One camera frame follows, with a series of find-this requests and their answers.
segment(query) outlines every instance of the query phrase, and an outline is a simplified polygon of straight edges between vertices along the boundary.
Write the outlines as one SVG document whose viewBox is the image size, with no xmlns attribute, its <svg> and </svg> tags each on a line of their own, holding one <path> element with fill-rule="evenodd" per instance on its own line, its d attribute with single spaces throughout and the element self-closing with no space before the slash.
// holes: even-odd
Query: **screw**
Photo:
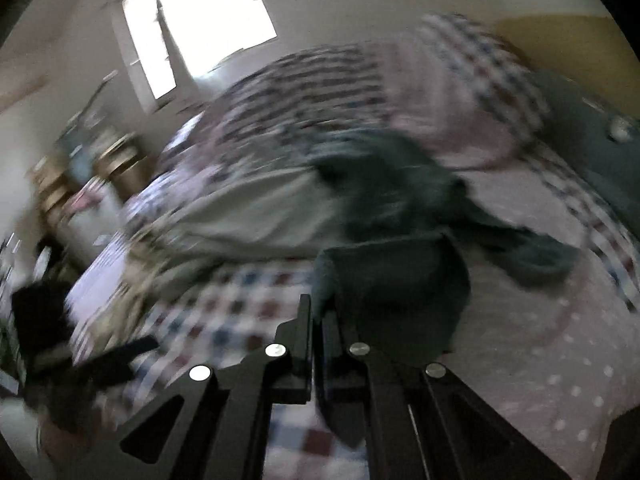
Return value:
<svg viewBox="0 0 640 480">
<path fill-rule="evenodd" d="M 264 353 L 269 357 L 281 357 L 287 353 L 287 347 L 277 343 L 271 344 L 264 349 Z"/>
<path fill-rule="evenodd" d="M 355 356 L 363 356 L 369 353 L 371 348 L 366 343 L 354 343 L 349 347 L 349 353 Z"/>
<path fill-rule="evenodd" d="M 424 371 L 429 377 L 432 377 L 434 379 L 441 379 L 447 373 L 447 369 L 440 363 L 428 364 Z"/>
</svg>

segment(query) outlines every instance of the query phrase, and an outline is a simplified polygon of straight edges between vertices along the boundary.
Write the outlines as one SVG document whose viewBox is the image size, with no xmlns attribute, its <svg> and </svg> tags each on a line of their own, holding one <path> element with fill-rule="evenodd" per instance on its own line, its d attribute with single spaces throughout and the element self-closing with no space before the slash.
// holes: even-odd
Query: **bright window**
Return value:
<svg viewBox="0 0 640 480">
<path fill-rule="evenodd" d="M 209 72 L 238 50 L 276 37 L 261 0 L 160 1 L 193 76 Z M 175 79 L 157 20 L 156 0 L 125 0 L 124 12 L 142 68 L 158 98 L 175 87 Z"/>
</svg>

